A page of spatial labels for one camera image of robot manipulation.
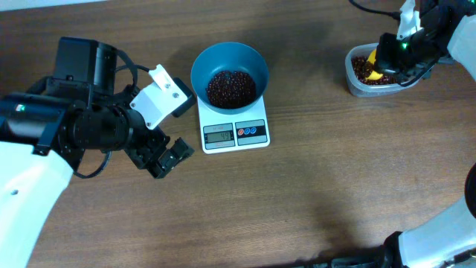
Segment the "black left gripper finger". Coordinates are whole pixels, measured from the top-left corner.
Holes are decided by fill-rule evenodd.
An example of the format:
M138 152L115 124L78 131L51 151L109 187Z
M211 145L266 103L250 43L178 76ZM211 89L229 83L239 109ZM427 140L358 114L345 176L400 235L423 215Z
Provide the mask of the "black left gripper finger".
M147 165L147 171L154 179L163 179L175 167L175 159L159 159Z
M163 168L174 168L179 163L193 155L195 150L182 138L178 138L174 145L167 149L159 158L158 163Z

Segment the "yellow measuring scoop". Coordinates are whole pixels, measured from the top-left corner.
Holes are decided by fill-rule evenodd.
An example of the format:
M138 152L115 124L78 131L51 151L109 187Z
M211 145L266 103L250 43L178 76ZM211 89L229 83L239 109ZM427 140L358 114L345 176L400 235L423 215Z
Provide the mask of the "yellow measuring scoop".
M375 62L376 62L376 49L374 49L364 65L365 70L365 80L379 80L383 77L383 74L375 71Z

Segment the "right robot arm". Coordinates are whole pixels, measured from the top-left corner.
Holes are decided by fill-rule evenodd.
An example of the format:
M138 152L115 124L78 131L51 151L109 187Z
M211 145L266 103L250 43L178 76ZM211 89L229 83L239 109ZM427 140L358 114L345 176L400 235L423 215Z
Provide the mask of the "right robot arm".
M426 75L440 59L452 58L475 74L475 2L421 1L399 12L397 34L381 35L375 70L406 87ZM475 265L475 170L466 177L464 196L419 227L392 234L385 242L393 267Z

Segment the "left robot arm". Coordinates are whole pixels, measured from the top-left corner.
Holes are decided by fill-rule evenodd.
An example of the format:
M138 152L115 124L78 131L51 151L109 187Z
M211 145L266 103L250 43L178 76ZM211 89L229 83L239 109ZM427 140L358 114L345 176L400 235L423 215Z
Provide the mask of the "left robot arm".
M54 73L24 93L1 99L1 265L25 267L51 209L87 150L106 158L123 151L136 168L161 179L193 154L184 140L160 129L196 103L193 92L163 66L151 84L115 91L118 60L132 76L128 55L92 39L62 37Z

